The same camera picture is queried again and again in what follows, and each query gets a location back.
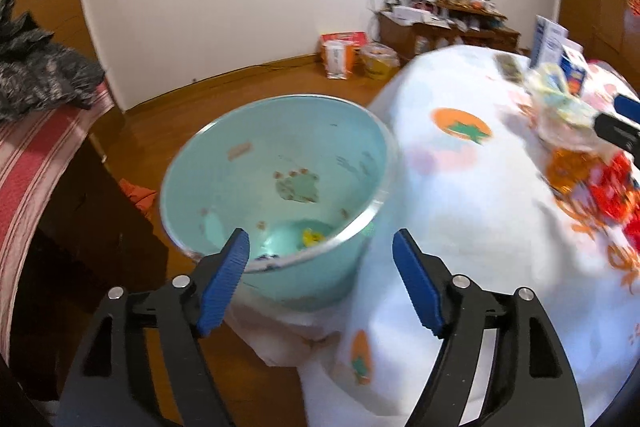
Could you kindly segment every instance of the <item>screw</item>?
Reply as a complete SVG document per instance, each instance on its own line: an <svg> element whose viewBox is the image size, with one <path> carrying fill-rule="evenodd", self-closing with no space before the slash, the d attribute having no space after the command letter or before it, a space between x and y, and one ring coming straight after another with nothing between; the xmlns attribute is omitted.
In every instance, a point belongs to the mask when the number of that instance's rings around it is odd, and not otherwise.
<svg viewBox="0 0 640 427"><path fill-rule="evenodd" d="M533 290L530 290L529 288L520 288L518 290L518 297L525 301L532 301L535 296L536 295L533 293Z"/></svg>
<svg viewBox="0 0 640 427"><path fill-rule="evenodd" d="M471 285L469 277L465 277L464 275L454 275L451 282L453 283L453 286L456 286L457 288L469 288Z"/></svg>
<svg viewBox="0 0 640 427"><path fill-rule="evenodd" d="M109 290L107 296L112 300L117 300L124 295L124 290L120 286L114 286Z"/></svg>
<svg viewBox="0 0 640 427"><path fill-rule="evenodd" d="M177 275L171 281L171 284L174 285L174 288L187 288L191 279L188 275Z"/></svg>

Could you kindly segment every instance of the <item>tablecloth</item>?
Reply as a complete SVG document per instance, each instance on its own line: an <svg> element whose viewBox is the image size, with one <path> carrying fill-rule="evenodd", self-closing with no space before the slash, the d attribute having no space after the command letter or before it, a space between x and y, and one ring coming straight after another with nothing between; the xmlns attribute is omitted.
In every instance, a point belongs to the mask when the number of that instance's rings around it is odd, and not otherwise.
<svg viewBox="0 0 640 427"><path fill-rule="evenodd" d="M553 195L527 93L501 79L494 55L471 46L421 55L371 105L398 139L402 168L349 299L318 314L278 315L241 285L232 302L228 322L263 360L297 365L310 427L404 426L427 382L440 341L421 326L394 266L400 228L484 289L535 290L575 373L587 425L638 359L637 264L620 261L637 254L621 233L603 233L583 207ZM593 68L590 96L630 94ZM463 422L481 408L494 338L486 332Z"/></svg>
<svg viewBox="0 0 640 427"><path fill-rule="evenodd" d="M31 237L66 166L111 107L103 83L90 110L63 105L0 125L0 355L7 362L15 295Z"/></svg>

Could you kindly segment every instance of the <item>yellow container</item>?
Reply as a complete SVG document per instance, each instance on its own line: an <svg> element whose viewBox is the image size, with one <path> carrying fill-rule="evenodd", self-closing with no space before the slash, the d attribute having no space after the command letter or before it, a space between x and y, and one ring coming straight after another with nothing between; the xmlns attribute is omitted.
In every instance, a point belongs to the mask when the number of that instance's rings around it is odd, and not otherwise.
<svg viewBox="0 0 640 427"><path fill-rule="evenodd" d="M365 73L373 80L388 82L400 69L398 54L383 44L372 42L360 50Z"/></svg>

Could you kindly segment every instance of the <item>pink and white striped cloth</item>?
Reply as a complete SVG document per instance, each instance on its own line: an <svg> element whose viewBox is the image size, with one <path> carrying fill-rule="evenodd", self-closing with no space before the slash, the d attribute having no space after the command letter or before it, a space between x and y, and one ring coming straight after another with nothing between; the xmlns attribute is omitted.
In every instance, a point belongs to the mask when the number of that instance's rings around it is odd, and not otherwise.
<svg viewBox="0 0 640 427"><path fill-rule="evenodd" d="M63 105L0 125L0 355L7 362L15 295L31 237L66 166L111 107L103 83L90 110Z"/></svg>

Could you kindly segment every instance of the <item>gray furry cloth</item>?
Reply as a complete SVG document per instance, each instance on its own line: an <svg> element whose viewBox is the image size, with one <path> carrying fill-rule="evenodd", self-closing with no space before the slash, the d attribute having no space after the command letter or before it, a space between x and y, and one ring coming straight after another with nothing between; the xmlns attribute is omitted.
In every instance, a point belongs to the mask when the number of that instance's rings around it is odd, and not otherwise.
<svg viewBox="0 0 640 427"><path fill-rule="evenodd" d="M0 122L63 103L92 107L104 80L100 64L51 42L29 12L11 20L15 0L0 0Z"/></svg>

